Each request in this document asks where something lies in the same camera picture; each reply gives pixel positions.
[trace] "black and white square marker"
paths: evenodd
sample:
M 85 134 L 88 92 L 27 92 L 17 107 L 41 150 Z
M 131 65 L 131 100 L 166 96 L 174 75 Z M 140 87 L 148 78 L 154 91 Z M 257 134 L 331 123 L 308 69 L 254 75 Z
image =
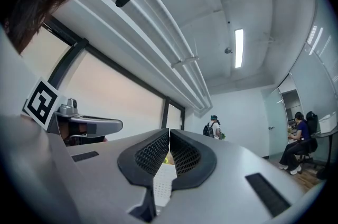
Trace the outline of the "black and white square marker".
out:
M 55 88 L 41 78 L 26 102 L 25 111 L 47 130 L 53 113 L 58 110 L 63 99 Z

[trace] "glass door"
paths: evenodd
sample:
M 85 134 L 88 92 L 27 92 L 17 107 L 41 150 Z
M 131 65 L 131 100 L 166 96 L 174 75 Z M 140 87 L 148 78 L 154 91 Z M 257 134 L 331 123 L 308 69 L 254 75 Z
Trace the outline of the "glass door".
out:
M 279 89 L 265 99 L 269 127 L 269 155 L 282 153 L 287 145 L 287 117 Z

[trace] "floor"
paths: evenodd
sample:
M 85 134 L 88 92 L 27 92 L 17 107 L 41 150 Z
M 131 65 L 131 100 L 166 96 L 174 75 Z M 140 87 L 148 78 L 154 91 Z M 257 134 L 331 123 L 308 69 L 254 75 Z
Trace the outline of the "floor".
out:
M 269 162 L 276 167 L 279 166 L 278 158 L 269 159 Z M 301 174 L 298 173 L 296 175 L 291 175 L 287 171 L 285 171 L 285 173 L 296 180 L 296 182 L 304 189 L 304 191 L 307 192 L 322 181 L 316 177 L 317 171 L 319 171 L 322 167 L 323 166 L 318 165 L 317 168 L 314 168 L 314 166 L 311 164 L 305 164 Z

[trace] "white shirt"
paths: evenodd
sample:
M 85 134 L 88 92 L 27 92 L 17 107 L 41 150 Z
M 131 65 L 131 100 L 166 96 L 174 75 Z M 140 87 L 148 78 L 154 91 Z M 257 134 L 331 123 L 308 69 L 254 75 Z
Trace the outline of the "white shirt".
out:
M 212 126 L 213 137 L 216 138 L 216 139 L 219 139 L 216 135 L 216 129 L 219 129 L 219 131 L 221 131 L 220 125 L 217 122 L 214 123 L 213 121 L 210 121 L 209 126 L 210 127 Z

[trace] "desk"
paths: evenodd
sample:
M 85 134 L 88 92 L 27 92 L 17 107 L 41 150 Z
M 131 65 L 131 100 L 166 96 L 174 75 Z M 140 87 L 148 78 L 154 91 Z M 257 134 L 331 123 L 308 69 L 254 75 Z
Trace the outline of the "desk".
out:
M 330 160 L 331 160 L 331 147 L 332 147 L 332 136 L 334 134 L 338 133 L 338 126 L 336 126 L 333 130 L 331 130 L 331 132 L 328 133 L 316 133 L 311 135 L 311 138 L 325 138 L 328 137 L 328 142 L 329 142 L 329 146 L 328 146 L 328 157 L 327 157 L 327 162 L 325 165 L 325 168 L 321 169 L 320 171 L 317 172 L 317 178 L 324 180 L 327 179 L 328 174 L 330 172 Z

